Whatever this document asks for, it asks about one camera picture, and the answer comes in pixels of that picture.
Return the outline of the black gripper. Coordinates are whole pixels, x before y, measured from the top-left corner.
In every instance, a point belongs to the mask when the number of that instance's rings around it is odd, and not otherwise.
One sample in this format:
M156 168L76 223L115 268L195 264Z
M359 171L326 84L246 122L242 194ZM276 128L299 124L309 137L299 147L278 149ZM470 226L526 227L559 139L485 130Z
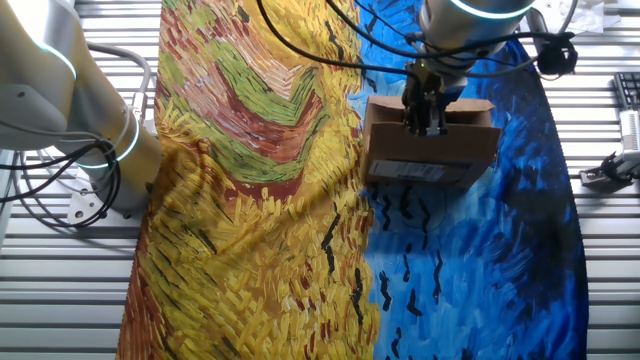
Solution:
M407 131L420 133L421 136L446 135L448 129L445 107L459 99L468 84L467 78L433 72L427 67L425 60L407 62L405 70L409 74L402 95L402 103L405 106Z

